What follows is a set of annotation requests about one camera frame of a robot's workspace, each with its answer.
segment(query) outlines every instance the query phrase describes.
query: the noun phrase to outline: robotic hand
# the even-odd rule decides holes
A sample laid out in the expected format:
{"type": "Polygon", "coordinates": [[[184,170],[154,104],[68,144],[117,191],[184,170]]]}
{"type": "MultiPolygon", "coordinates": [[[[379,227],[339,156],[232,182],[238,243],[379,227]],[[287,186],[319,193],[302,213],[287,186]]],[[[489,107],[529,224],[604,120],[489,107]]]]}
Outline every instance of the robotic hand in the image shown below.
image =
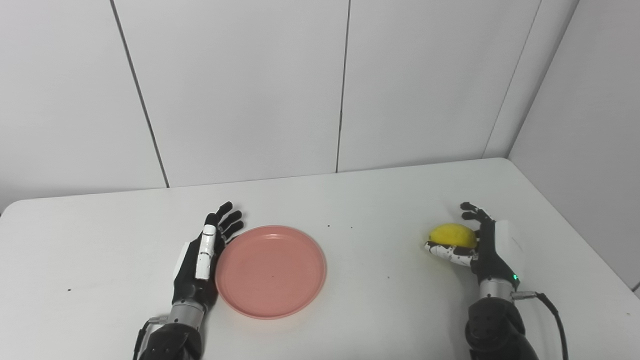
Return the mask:
{"type": "Polygon", "coordinates": [[[217,260],[234,233],[244,227],[242,213],[226,202],[207,216],[197,239],[185,245],[182,264],[173,280],[173,299],[168,318],[151,318],[140,329],[133,359],[150,323],[166,323],[154,331],[140,360],[199,360],[203,346],[200,325],[206,312],[215,304],[218,291],[213,282],[217,260]]]}
{"type": "Polygon", "coordinates": [[[563,359],[567,359],[566,338],[557,309],[544,293],[517,292],[524,270],[524,255],[518,236],[509,222],[496,222],[483,209],[464,202],[460,208],[464,220],[477,220],[480,229],[468,229],[468,237],[436,242],[433,238],[425,248],[434,255],[469,266],[480,285],[479,300],[468,310],[465,337],[471,347],[472,360],[538,360],[525,337],[522,317],[514,300],[539,298],[553,313],[560,330],[563,359]]]}

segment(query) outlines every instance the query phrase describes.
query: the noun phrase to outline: table surface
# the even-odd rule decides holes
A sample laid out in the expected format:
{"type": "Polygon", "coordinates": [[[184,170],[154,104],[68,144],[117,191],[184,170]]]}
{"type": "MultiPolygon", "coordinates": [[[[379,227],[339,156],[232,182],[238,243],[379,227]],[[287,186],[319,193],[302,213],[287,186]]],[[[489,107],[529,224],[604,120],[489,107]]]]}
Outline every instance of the table surface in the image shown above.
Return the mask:
{"type": "MultiPolygon", "coordinates": [[[[186,188],[23,200],[0,217],[0,358],[130,359],[137,331],[166,314],[182,244],[232,200],[246,228],[298,228],[322,247],[326,283],[304,310],[254,320],[218,301],[204,359],[464,359],[468,268],[422,249],[464,222],[471,201],[524,237],[521,290],[560,311],[573,359],[637,359],[640,300],[504,159],[186,188]]],[[[541,360],[559,359],[556,323],[516,303],[541,360]]]]}

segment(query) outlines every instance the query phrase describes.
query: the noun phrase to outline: cable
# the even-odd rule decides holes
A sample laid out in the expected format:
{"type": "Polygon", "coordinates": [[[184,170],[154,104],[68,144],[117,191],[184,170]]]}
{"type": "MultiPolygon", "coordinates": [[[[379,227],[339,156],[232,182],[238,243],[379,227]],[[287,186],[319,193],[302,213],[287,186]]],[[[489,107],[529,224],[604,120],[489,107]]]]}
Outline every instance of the cable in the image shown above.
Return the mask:
{"type": "Polygon", "coordinates": [[[547,306],[549,311],[556,318],[556,322],[558,324],[558,331],[560,332],[560,343],[562,344],[562,358],[563,360],[569,359],[569,352],[566,348],[566,336],[564,335],[564,326],[562,325],[562,320],[560,320],[560,314],[558,314],[558,309],[554,306],[554,304],[549,300],[549,298],[545,295],[545,293],[536,293],[536,297],[538,300],[542,301],[544,305],[547,306]]]}
{"type": "Polygon", "coordinates": [[[147,327],[149,327],[149,322],[145,322],[142,326],[142,329],[138,331],[138,338],[136,339],[136,345],[133,347],[133,360],[138,360],[138,353],[140,352],[140,347],[142,346],[142,340],[145,338],[145,334],[147,333],[147,327]]]}

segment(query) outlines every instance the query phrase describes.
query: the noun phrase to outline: white wall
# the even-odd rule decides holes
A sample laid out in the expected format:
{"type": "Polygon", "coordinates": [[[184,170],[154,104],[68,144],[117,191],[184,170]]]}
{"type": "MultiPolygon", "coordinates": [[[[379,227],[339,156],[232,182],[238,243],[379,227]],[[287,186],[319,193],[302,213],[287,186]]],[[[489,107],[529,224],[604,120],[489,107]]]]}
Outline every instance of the white wall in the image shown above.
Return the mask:
{"type": "Polygon", "coordinates": [[[30,197],[164,187],[109,1],[0,10],[0,211],[30,197]]]}
{"type": "Polygon", "coordinates": [[[116,0],[171,186],[335,171],[348,0],[116,0]]]}
{"type": "Polygon", "coordinates": [[[505,158],[520,131],[578,0],[542,0],[495,119],[483,158],[505,158]]]}
{"type": "MultiPolygon", "coordinates": [[[[353,0],[338,167],[349,0],[116,0],[172,186],[506,152],[572,2],[353,0]]],[[[0,20],[0,209],[163,186],[109,1],[0,20]]]]}
{"type": "Polygon", "coordinates": [[[539,0],[353,0],[339,170],[482,157],[539,0]]]}
{"type": "Polygon", "coordinates": [[[579,3],[510,155],[629,286],[640,281],[638,19],[637,0],[579,3]]]}

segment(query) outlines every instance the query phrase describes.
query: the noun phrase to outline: yellow lemon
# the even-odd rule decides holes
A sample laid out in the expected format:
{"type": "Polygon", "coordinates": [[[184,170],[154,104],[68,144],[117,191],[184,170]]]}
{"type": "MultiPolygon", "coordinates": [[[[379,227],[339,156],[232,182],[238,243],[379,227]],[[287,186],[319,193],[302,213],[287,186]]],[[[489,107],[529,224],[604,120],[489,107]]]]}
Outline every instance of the yellow lemon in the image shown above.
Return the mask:
{"type": "Polygon", "coordinates": [[[460,224],[442,224],[429,233],[429,240],[441,245],[455,245],[475,248],[476,234],[460,224]]]}

